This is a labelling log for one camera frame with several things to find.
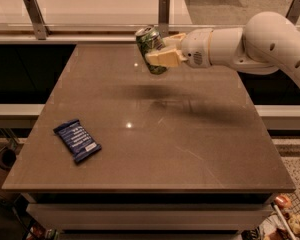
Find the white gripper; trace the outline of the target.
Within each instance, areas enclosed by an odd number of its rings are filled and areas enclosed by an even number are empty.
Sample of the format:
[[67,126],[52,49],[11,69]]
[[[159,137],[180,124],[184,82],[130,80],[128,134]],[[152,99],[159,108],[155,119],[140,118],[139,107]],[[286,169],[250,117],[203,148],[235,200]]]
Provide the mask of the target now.
[[148,52],[145,59],[154,66],[178,67],[186,62],[192,68],[208,68],[211,66],[209,40],[212,32],[211,28],[197,29],[188,34],[164,37],[165,48]]

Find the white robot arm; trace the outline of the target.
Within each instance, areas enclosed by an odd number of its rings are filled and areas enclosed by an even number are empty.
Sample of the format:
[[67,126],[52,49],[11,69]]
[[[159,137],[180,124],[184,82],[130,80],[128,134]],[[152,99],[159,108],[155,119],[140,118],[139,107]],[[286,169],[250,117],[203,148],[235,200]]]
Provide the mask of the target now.
[[300,31],[284,16],[262,12],[243,27],[196,29],[163,39],[145,60],[153,66],[226,66],[256,75],[283,71],[300,89]]

